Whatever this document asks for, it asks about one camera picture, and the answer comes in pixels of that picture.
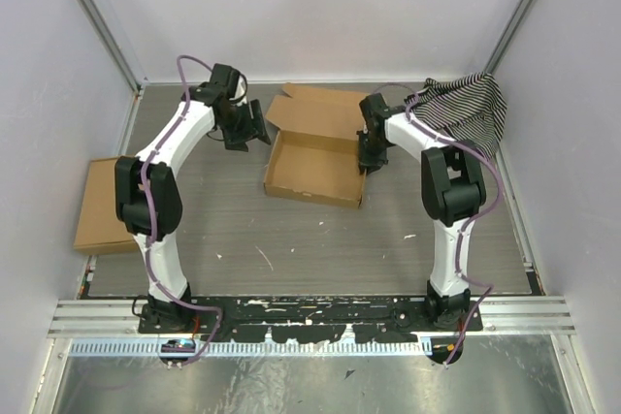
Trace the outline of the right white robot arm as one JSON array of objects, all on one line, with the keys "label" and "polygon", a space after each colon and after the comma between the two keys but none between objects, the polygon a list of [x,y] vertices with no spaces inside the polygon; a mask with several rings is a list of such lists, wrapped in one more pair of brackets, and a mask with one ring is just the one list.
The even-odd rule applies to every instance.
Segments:
[{"label": "right white robot arm", "polygon": [[467,280],[474,218],[486,202],[480,161],[456,142],[418,120],[391,110],[361,110],[359,171],[369,175],[388,162],[387,150],[398,146],[420,164],[421,200],[433,220],[434,265],[427,282],[424,312],[429,324],[448,331],[468,312]]}]

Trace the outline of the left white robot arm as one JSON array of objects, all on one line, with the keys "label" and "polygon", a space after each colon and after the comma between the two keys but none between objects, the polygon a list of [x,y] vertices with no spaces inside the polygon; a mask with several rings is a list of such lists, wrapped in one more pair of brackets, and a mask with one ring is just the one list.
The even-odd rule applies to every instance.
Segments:
[{"label": "left white robot arm", "polygon": [[191,301],[180,264],[176,230],[183,205],[177,176],[195,146],[214,130],[228,150],[245,151],[252,140],[269,142],[260,104],[246,94],[243,79],[189,87],[155,139],[114,165],[115,214],[137,243],[147,271],[147,302],[140,316],[176,334],[188,331],[202,310]]}]

